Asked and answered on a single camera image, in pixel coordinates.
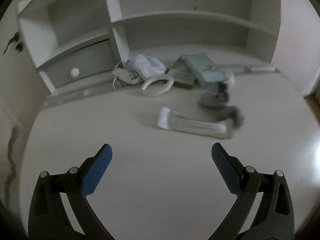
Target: white drawer knob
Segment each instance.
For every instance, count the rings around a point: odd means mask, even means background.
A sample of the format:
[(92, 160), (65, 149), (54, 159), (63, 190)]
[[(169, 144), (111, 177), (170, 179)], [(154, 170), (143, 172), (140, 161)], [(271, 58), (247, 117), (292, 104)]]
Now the white drawer knob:
[(70, 71), (70, 75), (73, 77), (73, 78), (76, 78), (77, 76), (79, 76), (80, 74), (80, 70), (78, 68), (73, 68), (71, 69)]

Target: white desk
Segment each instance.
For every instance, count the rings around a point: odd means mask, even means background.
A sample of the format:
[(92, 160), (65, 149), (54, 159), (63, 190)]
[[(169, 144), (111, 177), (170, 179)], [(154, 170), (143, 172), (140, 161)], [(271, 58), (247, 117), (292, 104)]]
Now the white desk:
[[(163, 106), (209, 118), (197, 104), (201, 93), (172, 88), (149, 98), (130, 87), (42, 111), (22, 165), (24, 226), (41, 171), (65, 173), (108, 143), (113, 159), (88, 201), (115, 239), (207, 239), (236, 199), (211, 159), (211, 147), (219, 141), (245, 166), (284, 172), (297, 230), (320, 192), (320, 129), (303, 98), (281, 74), (237, 76), (231, 105), (238, 105), (246, 119), (233, 139), (156, 127)], [(244, 229), (257, 211), (257, 199)], [(69, 207), (67, 212), (74, 224)]]

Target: blue gripper pad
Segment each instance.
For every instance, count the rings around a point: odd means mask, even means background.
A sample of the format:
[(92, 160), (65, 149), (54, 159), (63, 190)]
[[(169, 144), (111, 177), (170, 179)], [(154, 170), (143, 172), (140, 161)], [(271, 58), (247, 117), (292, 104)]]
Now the blue gripper pad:
[(211, 150), (212, 159), (217, 166), (230, 193), (241, 195), (241, 182), (243, 165), (233, 156), (229, 156), (220, 143), (215, 143)]
[(104, 172), (108, 168), (111, 159), (111, 146), (105, 144), (95, 155), (95, 157), (86, 159), (84, 163), (81, 165), (82, 167), (85, 166), (85, 164), (92, 162), (91, 165), (87, 168), (85, 174), (81, 178), (81, 195), (83, 196), (83, 198), (86, 198), (87, 195), (93, 194)]

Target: drawer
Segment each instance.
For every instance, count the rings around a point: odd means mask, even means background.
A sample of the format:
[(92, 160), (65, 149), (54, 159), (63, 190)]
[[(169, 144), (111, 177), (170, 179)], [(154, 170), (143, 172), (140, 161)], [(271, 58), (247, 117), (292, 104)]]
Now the drawer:
[[(112, 53), (110, 41), (77, 50), (68, 54), (45, 68), (56, 88), (84, 77), (113, 70), (116, 60)], [(73, 68), (80, 70), (79, 75), (73, 78), (70, 74)]]

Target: wooden floor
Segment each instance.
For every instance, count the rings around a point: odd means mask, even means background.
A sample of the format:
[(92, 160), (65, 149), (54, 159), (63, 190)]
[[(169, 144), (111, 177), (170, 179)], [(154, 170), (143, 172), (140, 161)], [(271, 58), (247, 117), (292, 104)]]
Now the wooden floor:
[(307, 96), (305, 100), (309, 105), (309, 107), (311, 108), (314, 115), (316, 116), (316, 118), (318, 119), (318, 122), (320, 124), (320, 105), (316, 100), (315, 96), (314, 95)]

